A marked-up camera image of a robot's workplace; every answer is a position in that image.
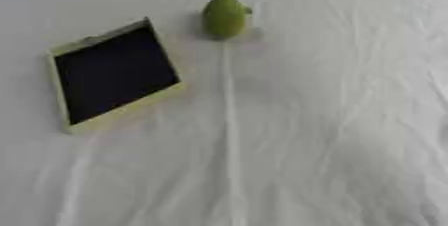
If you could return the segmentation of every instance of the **black inner panel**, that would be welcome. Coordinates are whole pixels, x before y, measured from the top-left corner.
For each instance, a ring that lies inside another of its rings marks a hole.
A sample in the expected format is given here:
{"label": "black inner panel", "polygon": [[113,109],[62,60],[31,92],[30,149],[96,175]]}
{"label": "black inner panel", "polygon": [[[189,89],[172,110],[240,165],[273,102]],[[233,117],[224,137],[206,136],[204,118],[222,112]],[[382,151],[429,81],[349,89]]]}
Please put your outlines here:
{"label": "black inner panel", "polygon": [[150,26],[55,60],[71,124],[179,82]]}

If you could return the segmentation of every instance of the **yellow frame border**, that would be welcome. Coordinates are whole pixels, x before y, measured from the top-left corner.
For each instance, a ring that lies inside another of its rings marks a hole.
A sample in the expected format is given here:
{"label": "yellow frame border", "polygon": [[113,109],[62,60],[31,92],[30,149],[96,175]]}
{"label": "yellow frame border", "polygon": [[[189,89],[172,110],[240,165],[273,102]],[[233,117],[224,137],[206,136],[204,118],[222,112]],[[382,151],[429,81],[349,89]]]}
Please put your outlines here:
{"label": "yellow frame border", "polygon": [[61,112],[64,128],[69,133],[78,134],[78,133],[84,133],[87,131],[91,131],[91,130],[95,129],[96,127],[98,127],[99,125],[110,122],[129,111],[137,110],[138,108],[141,108],[143,106],[147,106],[147,105],[156,103],[160,100],[163,100],[165,97],[170,96],[172,93],[176,93],[185,88],[185,84],[182,82],[182,78],[181,78],[179,72],[176,70],[177,65],[175,65],[175,63],[173,63],[173,61],[174,61],[173,58],[171,56],[169,56],[163,43],[160,42],[160,38],[157,35],[157,32],[154,30],[156,39],[159,42],[159,44],[162,46],[162,49],[168,55],[168,59],[169,59],[171,65],[173,66],[176,74],[179,76],[180,82],[173,86],[170,86],[166,89],[160,90],[156,93],[153,93],[153,94],[150,94],[143,98],[140,98],[134,102],[131,102],[131,103],[122,105],[118,108],[112,109],[104,114],[98,115],[96,117],[90,118],[88,120],[85,120],[83,122],[80,122],[80,123],[77,123],[74,125],[70,124],[69,111],[68,111],[68,107],[67,107],[67,103],[66,103],[66,99],[65,99],[65,94],[64,94],[64,91],[62,88],[62,83],[61,83],[61,80],[59,77],[58,69],[56,66],[55,58],[58,56],[63,56],[70,52],[74,52],[74,51],[77,51],[77,50],[80,50],[83,48],[94,46],[96,44],[99,44],[106,40],[123,35],[125,33],[131,32],[131,31],[138,29],[140,27],[143,27],[143,26],[148,26],[154,30],[154,27],[151,24],[149,18],[145,17],[141,21],[132,23],[130,25],[127,25],[127,26],[124,26],[124,27],[121,27],[121,28],[118,28],[115,30],[112,30],[103,35],[86,37],[79,41],[71,42],[71,43],[68,43],[68,44],[65,44],[65,45],[62,45],[62,46],[59,46],[59,47],[56,47],[56,48],[53,48],[50,50],[50,52],[48,53],[48,56],[47,56],[48,63],[50,66],[50,76],[51,76],[53,85],[55,87],[57,102],[59,104],[59,109]]}

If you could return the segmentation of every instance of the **white cloth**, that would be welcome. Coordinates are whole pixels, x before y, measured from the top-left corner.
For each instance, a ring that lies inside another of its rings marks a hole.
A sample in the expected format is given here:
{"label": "white cloth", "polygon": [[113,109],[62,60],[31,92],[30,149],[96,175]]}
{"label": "white cloth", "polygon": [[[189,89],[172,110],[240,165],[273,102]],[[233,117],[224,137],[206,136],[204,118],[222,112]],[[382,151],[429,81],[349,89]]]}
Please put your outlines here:
{"label": "white cloth", "polygon": [[[0,0],[0,218],[8,226],[448,224],[448,0]],[[53,46],[149,16],[184,93],[64,134]]]}

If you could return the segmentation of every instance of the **table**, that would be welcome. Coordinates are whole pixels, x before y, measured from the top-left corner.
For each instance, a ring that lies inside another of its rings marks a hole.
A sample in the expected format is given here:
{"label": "table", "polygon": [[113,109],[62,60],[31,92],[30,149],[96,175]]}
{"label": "table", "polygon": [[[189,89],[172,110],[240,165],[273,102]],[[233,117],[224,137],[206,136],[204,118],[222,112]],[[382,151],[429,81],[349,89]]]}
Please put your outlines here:
{"label": "table", "polygon": [[[8,226],[444,225],[448,0],[0,0]],[[189,88],[65,134],[44,54],[149,16]]]}

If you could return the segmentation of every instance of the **white tablecloth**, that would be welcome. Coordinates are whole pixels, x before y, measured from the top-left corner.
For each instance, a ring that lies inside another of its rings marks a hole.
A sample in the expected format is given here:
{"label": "white tablecloth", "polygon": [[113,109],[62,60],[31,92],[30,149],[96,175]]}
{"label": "white tablecloth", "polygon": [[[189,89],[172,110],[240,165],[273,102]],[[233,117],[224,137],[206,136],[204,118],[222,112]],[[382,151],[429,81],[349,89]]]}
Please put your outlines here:
{"label": "white tablecloth", "polygon": [[[448,0],[0,0],[8,226],[448,224]],[[188,90],[62,131],[48,48],[149,16]]]}

